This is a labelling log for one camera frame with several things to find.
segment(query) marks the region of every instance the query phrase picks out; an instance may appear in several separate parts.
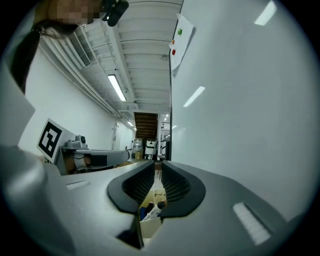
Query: ceiling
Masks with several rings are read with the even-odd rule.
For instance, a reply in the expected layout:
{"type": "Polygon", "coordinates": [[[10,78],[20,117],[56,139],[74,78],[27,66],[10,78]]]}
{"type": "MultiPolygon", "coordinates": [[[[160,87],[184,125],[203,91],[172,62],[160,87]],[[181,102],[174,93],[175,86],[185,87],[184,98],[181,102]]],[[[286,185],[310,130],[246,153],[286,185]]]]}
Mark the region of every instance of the ceiling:
{"type": "Polygon", "coordinates": [[[160,122],[165,122],[165,123],[170,123],[170,114],[167,113],[167,114],[161,114],[159,116],[159,121],[160,122]]]}
{"type": "Polygon", "coordinates": [[[131,120],[133,111],[168,114],[168,45],[182,0],[128,2],[129,8],[115,27],[96,20],[76,30],[91,61],[80,72],[114,109],[124,111],[131,120]],[[120,100],[110,84],[107,78],[110,74],[116,75],[126,102],[120,100]]]}

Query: cardboard box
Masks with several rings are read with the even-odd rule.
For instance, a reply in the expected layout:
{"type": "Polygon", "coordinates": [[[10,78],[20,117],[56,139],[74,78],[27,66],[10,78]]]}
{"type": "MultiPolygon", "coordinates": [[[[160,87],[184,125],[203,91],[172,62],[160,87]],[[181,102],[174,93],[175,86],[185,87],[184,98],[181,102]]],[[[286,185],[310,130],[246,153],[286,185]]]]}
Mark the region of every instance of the cardboard box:
{"type": "Polygon", "coordinates": [[[142,160],[144,152],[142,150],[136,151],[135,152],[135,159],[136,160],[142,160]]]}
{"type": "Polygon", "coordinates": [[[140,221],[142,238],[151,238],[156,233],[158,228],[160,228],[160,226],[161,226],[160,217],[140,221]]]}
{"type": "Polygon", "coordinates": [[[134,164],[134,162],[125,161],[123,163],[119,163],[119,164],[115,165],[113,168],[118,168],[118,167],[122,167],[122,166],[128,166],[128,165],[132,165],[132,164],[134,164]]]}

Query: ceiling beam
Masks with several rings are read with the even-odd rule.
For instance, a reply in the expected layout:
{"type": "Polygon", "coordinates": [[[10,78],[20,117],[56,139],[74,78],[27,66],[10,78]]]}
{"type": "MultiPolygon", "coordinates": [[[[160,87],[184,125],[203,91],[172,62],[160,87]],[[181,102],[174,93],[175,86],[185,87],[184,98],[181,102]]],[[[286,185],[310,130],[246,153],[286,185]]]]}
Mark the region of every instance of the ceiling beam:
{"type": "Polygon", "coordinates": [[[150,113],[150,114],[168,114],[170,110],[158,111],[158,110],[147,110],[147,109],[129,109],[129,110],[119,110],[119,112],[134,112],[134,113],[150,113]]]}
{"type": "Polygon", "coordinates": [[[154,136],[155,132],[154,131],[137,131],[140,135],[151,135],[154,136]]]}
{"type": "Polygon", "coordinates": [[[146,87],[142,87],[142,88],[135,88],[136,90],[149,90],[149,91],[159,91],[159,92],[167,92],[170,93],[170,89],[166,90],[164,88],[146,88],[146,87]]]}
{"type": "Polygon", "coordinates": [[[139,122],[135,124],[136,126],[144,126],[144,127],[155,127],[156,123],[150,123],[150,122],[139,122]]]}
{"type": "Polygon", "coordinates": [[[142,127],[142,128],[139,128],[139,133],[150,131],[150,127],[144,127],[144,126],[140,126],[140,127],[142,127]]]}
{"type": "Polygon", "coordinates": [[[156,125],[144,125],[143,123],[142,124],[139,123],[136,125],[136,128],[150,130],[152,129],[152,127],[155,127],[155,126],[156,125]]]}
{"type": "Polygon", "coordinates": [[[134,86],[132,84],[131,81],[131,77],[129,74],[129,70],[128,70],[128,66],[127,66],[127,62],[125,59],[125,54],[124,54],[124,50],[122,48],[122,44],[120,41],[120,35],[119,35],[119,31],[118,31],[118,26],[106,26],[107,32],[108,32],[108,36],[112,45],[112,49],[113,49],[113,54],[115,56],[115,62],[116,65],[118,67],[118,70],[121,72],[122,77],[124,79],[124,83],[126,85],[126,87],[128,88],[128,91],[131,95],[132,98],[136,98],[135,95],[135,89],[134,86]]]}
{"type": "MultiPolygon", "coordinates": [[[[114,103],[117,103],[117,104],[121,104],[121,105],[128,105],[128,104],[136,104],[136,103],[134,103],[134,102],[129,102],[128,101],[128,99],[127,99],[127,101],[126,102],[124,102],[124,101],[114,101],[114,103]]],[[[165,104],[165,102],[160,102],[160,103],[145,103],[145,102],[138,102],[139,104],[142,104],[142,105],[152,105],[152,106],[154,106],[154,105],[163,105],[163,104],[165,104]]]]}
{"type": "Polygon", "coordinates": [[[154,123],[154,119],[137,119],[135,118],[135,123],[154,123]]]}
{"type": "Polygon", "coordinates": [[[141,118],[150,118],[150,117],[156,117],[157,114],[150,114],[150,113],[135,113],[134,114],[136,117],[141,117],[141,118]]]}
{"type": "Polygon", "coordinates": [[[170,102],[170,100],[163,99],[148,99],[148,98],[127,98],[127,100],[146,101],[146,102],[170,102]]]}

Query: air vent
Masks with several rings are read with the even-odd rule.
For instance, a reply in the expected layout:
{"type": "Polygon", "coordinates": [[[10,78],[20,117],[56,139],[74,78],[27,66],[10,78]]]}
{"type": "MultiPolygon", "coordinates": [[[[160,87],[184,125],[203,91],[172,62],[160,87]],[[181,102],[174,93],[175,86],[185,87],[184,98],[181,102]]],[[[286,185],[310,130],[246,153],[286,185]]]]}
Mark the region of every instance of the air vent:
{"type": "Polygon", "coordinates": [[[71,51],[73,52],[76,59],[79,61],[81,66],[84,68],[91,64],[85,50],[83,49],[76,33],[72,33],[69,38],[66,40],[71,51]]]}

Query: bottle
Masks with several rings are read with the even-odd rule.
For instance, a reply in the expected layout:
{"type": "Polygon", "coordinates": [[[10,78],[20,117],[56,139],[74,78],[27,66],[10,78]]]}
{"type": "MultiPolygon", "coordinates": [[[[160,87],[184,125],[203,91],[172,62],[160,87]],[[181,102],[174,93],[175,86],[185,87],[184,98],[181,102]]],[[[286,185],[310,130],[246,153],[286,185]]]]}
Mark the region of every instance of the bottle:
{"type": "Polygon", "coordinates": [[[157,205],[145,216],[142,221],[151,220],[158,216],[161,213],[161,210],[166,207],[166,203],[164,201],[158,202],[157,205]]]}

